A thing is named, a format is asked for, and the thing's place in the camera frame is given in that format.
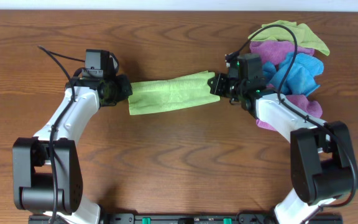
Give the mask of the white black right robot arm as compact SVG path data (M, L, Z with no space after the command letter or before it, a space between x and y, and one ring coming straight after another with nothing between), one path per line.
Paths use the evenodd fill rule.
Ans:
M328 123L305 113L264 78L229 78L219 74L207 81L210 92L241 104L290 143L292 190L272 214L251 223L311 223L325 208L343 207L358 189L358 169L347 126Z

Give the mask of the light green microfiber cloth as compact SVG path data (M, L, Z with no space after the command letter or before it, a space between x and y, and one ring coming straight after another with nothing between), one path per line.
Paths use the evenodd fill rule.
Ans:
M211 94L208 85L214 76L204 71L171 80L132 83L129 114L163 113L218 102L220 97Z

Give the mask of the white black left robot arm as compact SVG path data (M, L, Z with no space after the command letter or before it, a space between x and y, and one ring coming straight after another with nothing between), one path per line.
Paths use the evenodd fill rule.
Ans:
M48 123L12 147L14 204L32 212L29 223L113 223L100 205L83 194L76 147L88 123L104 106L132 95L126 75L73 77Z

